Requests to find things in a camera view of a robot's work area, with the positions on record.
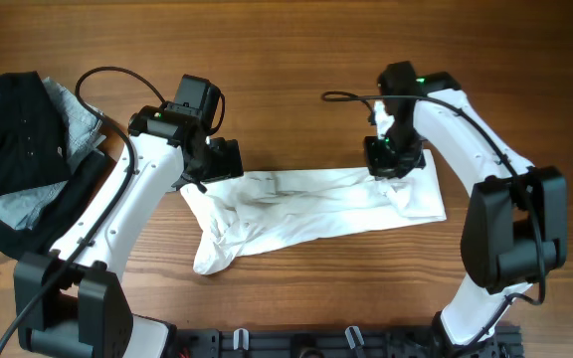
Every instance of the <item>gray cloth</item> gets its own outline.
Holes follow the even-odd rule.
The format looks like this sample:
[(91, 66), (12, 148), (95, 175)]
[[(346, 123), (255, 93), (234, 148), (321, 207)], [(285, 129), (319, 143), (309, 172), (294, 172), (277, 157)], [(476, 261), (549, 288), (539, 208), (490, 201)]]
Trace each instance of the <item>gray cloth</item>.
[[(66, 155), (70, 171), (74, 173), (84, 158), (104, 140), (104, 136), (98, 134), (101, 123), (68, 89), (50, 78), (43, 80), (43, 84), (68, 129)], [(15, 230), (32, 229), (43, 209), (65, 186), (66, 182), (61, 182), (0, 196), (0, 220)]]

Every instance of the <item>black cloth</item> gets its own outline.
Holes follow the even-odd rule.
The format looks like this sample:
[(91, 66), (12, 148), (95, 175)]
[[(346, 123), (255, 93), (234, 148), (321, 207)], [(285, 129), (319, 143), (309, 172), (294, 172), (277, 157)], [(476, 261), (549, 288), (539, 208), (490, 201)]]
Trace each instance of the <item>black cloth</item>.
[(25, 252), (45, 254), (84, 212), (107, 163), (104, 154), (90, 153), (59, 196), (44, 209), (35, 229), (15, 231), (0, 221), (0, 252), (15, 260)]
[(70, 179), (66, 126), (36, 72), (0, 76), (0, 195)]

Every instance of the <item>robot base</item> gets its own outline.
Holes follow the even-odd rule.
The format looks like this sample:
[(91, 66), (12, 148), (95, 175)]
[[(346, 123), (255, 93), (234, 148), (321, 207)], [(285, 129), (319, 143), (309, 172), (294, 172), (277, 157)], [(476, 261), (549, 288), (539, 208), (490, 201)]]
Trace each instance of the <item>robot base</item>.
[[(249, 333), (248, 350), (234, 349), (234, 332), (215, 329), (176, 331), (175, 357), (186, 358), (433, 358), (430, 326), (394, 327), (363, 331), (363, 355), (351, 350), (342, 331), (292, 331)], [(522, 358), (521, 333), (517, 326), (498, 326), (493, 337), (466, 358)]]

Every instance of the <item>wood grain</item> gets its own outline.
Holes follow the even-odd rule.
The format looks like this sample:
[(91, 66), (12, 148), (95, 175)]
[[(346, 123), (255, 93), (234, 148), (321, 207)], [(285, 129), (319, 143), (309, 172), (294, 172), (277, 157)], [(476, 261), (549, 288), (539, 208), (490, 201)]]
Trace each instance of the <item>wood grain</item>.
[[(567, 264), (549, 277), (545, 305), (517, 304), (504, 320), (522, 326), (528, 357), (573, 357), (573, 1), (24, 3), (0, 0), (0, 74), (37, 70), (73, 90), (83, 72), (115, 65), (168, 97), (185, 73), (207, 78), (227, 96), (220, 134), (239, 140), (246, 170), (362, 166), (366, 112), (319, 94), (376, 93), (398, 61), (449, 71), (507, 143), (568, 180)], [(123, 127), (155, 104), (123, 75), (90, 79), (84, 95)], [(132, 310), (182, 328), (429, 323), (464, 275), (468, 206), (435, 156), (447, 222), (319, 240), (212, 276), (193, 272), (200, 230), (179, 195), (165, 196), (127, 265)], [(0, 254), (0, 335), (14, 316), (13, 268)], [(13, 342), (5, 356), (29, 354)]]

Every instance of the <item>white cloth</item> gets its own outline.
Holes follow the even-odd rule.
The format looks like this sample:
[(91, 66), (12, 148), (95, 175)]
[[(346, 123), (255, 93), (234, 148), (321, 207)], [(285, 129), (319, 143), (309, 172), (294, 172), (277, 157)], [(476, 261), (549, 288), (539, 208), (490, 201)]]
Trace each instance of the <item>white cloth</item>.
[(194, 270), (210, 274), (235, 257), (372, 230), (446, 220), (435, 162), (403, 179), (375, 180), (367, 168), (248, 172), (186, 185), (185, 198), (203, 230)]

